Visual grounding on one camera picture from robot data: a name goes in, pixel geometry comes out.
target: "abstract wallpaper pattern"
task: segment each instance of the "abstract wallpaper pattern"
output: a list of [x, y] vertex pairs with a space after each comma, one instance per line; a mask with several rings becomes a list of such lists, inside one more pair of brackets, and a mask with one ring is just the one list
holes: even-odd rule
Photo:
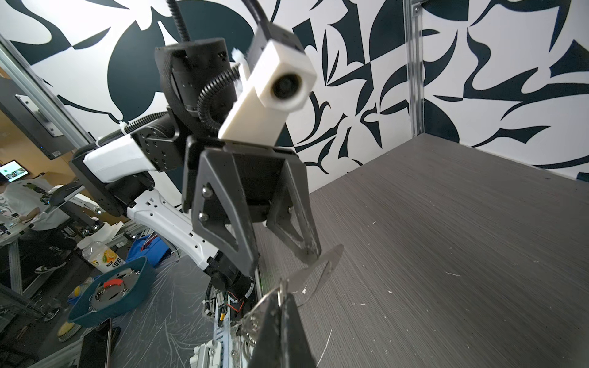
[[[260, 3], [317, 70], [278, 142], [305, 162], [310, 190], [411, 138], [401, 0]], [[241, 0], [180, 8], [193, 39], [248, 49], [255, 23]], [[179, 39], [165, 0], [0, 0], [0, 33], [95, 138], [165, 109], [153, 53]]]
[[425, 131], [589, 181], [589, 1], [424, 8]]

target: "black phone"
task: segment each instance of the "black phone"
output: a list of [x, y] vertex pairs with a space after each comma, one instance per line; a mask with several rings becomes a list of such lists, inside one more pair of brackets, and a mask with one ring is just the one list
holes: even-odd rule
[[110, 368], [112, 320], [102, 322], [84, 336], [78, 368]]

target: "teal plastic tub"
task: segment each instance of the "teal plastic tub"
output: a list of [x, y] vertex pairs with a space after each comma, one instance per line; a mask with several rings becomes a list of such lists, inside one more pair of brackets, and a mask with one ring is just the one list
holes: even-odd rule
[[[105, 283], [112, 276], [118, 272], [126, 270], [127, 268], [133, 271], [139, 271], [139, 278], [129, 292], [117, 301], [106, 308], [97, 311], [88, 311], [90, 307], [90, 297], [94, 294], [98, 285]], [[79, 324], [82, 327], [94, 327], [101, 324], [108, 318], [114, 318], [124, 314], [130, 310], [135, 309], [141, 302], [147, 298], [151, 291], [151, 285], [155, 281], [155, 270], [147, 261], [147, 258], [140, 257], [129, 263], [109, 271], [96, 280], [86, 289], [84, 294], [74, 305], [70, 312], [68, 322]]]

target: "shoe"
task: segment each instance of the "shoe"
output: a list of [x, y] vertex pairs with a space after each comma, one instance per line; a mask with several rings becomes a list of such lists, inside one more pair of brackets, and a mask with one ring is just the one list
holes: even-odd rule
[[61, 268], [63, 266], [65, 266], [65, 262], [63, 262], [59, 266], [55, 266], [55, 267], [51, 267], [51, 268], [47, 268], [47, 266], [41, 266], [41, 267], [37, 267], [35, 269], [35, 273], [41, 274], [41, 273], [52, 272], [52, 271], [58, 270], [59, 268]]

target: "red handle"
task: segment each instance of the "red handle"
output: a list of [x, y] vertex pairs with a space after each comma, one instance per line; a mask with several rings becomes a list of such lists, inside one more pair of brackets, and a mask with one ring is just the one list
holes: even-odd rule
[[108, 280], [107, 282], [104, 283], [104, 285], [102, 285], [103, 288], [107, 288], [109, 286], [113, 286], [113, 285], [123, 285], [123, 281], [121, 279], [112, 279], [112, 280]]

